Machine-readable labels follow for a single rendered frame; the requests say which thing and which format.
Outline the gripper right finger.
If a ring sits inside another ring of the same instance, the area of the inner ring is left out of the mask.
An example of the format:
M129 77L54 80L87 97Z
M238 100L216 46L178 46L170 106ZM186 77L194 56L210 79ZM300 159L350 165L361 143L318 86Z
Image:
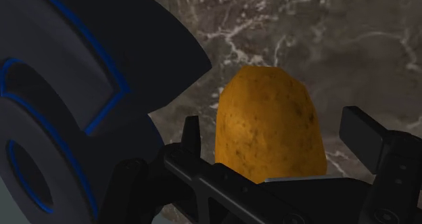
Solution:
M375 176L358 224L416 222L422 188L422 139L388 130L357 106L342 110L339 138Z

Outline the black appliance with blue lines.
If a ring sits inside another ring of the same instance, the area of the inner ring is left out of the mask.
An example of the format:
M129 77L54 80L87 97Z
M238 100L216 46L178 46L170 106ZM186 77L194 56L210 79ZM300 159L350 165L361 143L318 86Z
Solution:
M150 113L210 68L154 0L0 0L0 178L30 224L96 224L115 165L163 146Z

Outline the brown potato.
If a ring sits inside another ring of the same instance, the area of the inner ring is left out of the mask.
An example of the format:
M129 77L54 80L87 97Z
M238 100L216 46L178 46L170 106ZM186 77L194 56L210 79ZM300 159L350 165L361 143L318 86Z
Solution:
M327 159L306 87L277 67L244 66L223 89L215 161L254 183L325 175Z

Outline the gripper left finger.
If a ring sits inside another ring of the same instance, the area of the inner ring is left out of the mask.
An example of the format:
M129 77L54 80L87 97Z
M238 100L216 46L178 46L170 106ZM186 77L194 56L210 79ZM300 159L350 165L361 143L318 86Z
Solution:
M197 224L307 224L307 216L223 164L200 157L199 118L185 119L181 142L148 164L123 160L113 171L100 224L151 224L159 207L183 202Z

